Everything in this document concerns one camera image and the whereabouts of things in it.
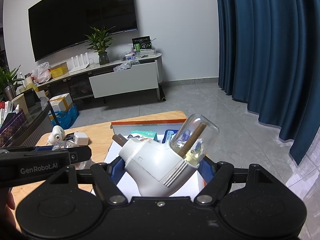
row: potted plant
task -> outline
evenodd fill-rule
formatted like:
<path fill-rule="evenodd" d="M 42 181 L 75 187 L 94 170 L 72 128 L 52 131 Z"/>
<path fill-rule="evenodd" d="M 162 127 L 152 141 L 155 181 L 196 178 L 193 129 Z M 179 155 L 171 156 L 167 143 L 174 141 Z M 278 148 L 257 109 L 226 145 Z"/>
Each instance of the potted plant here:
<path fill-rule="evenodd" d="M 106 49 L 112 43 L 112 37 L 109 35 L 111 28 L 106 29 L 105 26 L 103 26 L 101 30 L 94 27 L 90 28 L 94 30 L 94 33 L 92 35 L 86 35 L 88 38 L 87 42 L 89 43 L 87 46 L 90 46 L 87 49 L 94 49 L 95 52 L 98 52 L 100 65 L 108 64 L 110 61 Z"/>
<path fill-rule="evenodd" d="M 4 99 L 5 95 L 7 100 L 12 100 L 16 97 L 17 88 L 22 86 L 18 82 L 24 80 L 23 78 L 17 78 L 20 66 L 10 71 L 8 67 L 0 65 L 0 101 Z"/>

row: plant pot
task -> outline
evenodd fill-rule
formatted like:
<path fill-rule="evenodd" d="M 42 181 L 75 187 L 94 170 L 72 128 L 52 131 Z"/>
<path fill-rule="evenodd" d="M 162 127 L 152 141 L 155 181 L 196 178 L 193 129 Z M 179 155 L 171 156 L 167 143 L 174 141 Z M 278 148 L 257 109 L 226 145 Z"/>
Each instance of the plant pot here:
<path fill-rule="evenodd" d="M 12 99 L 14 99 L 17 96 L 16 91 L 13 88 L 13 85 L 7 86 L 4 89 L 4 93 L 5 93 L 7 100 L 9 100 L 9 101 L 12 101 Z"/>
<path fill-rule="evenodd" d="M 109 57 L 107 55 L 107 52 L 103 52 L 98 54 L 99 55 L 99 64 L 100 65 L 105 65 L 110 63 Z"/>

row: human hand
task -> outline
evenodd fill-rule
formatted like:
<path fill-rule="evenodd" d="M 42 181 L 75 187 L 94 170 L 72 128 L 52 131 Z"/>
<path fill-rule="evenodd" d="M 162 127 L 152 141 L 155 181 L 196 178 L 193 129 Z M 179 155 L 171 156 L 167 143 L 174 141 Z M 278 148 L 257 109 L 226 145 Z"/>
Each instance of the human hand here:
<path fill-rule="evenodd" d="M 16 221 L 14 219 L 14 215 L 11 210 L 16 209 L 16 204 L 13 199 L 13 195 L 11 191 L 8 192 L 7 195 L 7 204 L 5 206 L 4 217 L 7 219 L 14 227 L 16 226 Z"/>

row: white foam box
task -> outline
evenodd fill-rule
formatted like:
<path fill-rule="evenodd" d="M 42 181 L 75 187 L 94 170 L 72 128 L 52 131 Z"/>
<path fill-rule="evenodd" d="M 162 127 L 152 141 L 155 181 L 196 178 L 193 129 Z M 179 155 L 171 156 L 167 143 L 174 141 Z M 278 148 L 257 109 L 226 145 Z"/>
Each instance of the white foam box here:
<path fill-rule="evenodd" d="M 55 96 L 50 99 L 54 111 L 67 111 L 72 105 L 72 98 L 69 93 Z"/>

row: tv stand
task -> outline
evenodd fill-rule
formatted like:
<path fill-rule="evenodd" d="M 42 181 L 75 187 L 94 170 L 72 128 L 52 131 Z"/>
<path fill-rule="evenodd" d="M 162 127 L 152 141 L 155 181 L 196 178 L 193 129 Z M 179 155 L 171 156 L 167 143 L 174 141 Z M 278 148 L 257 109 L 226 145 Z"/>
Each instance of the tv stand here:
<path fill-rule="evenodd" d="M 89 67 L 51 79 L 38 85 L 39 90 L 48 90 L 50 97 L 70 93 L 72 100 L 100 98 L 138 90 L 156 89 L 160 100 L 159 84 L 163 82 L 162 54 L 138 59 L 140 65 L 114 72 L 113 68 L 124 61 L 106 65 L 92 64 Z"/>

